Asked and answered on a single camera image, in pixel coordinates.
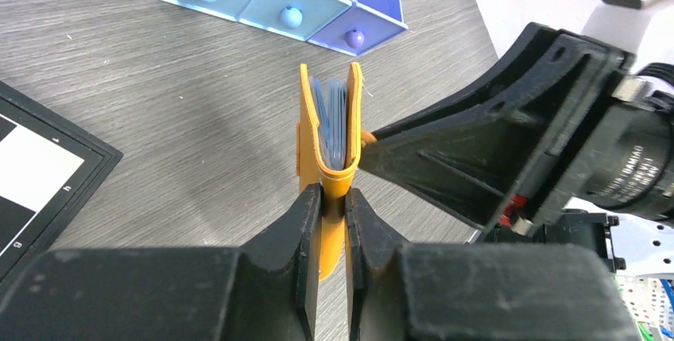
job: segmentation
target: red component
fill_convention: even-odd
[[[512,214],[515,208],[522,208],[527,203],[527,198],[525,196],[515,195],[510,201],[508,207],[505,208],[501,217],[498,218],[498,222],[503,226],[510,227],[513,224]]]

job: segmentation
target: purple drawer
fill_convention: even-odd
[[[352,6],[309,43],[359,56],[407,30],[400,0],[351,0]]]

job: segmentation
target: black cable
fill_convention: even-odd
[[[637,73],[637,76],[658,78],[674,87],[674,65],[667,63],[651,63]]]

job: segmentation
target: white wall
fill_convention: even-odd
[[[535,21],[555,29],[587,34],[636,52],[635,68],[657,60],[674,63],[674,0],[654,6],[656,14],[604,6],[601,0],[476,1],[499,57],[523,28]]]

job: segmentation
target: camera lens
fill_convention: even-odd
[[[672,144],[666,115],[637,112],[578,197],[608,211],[674,223]]]

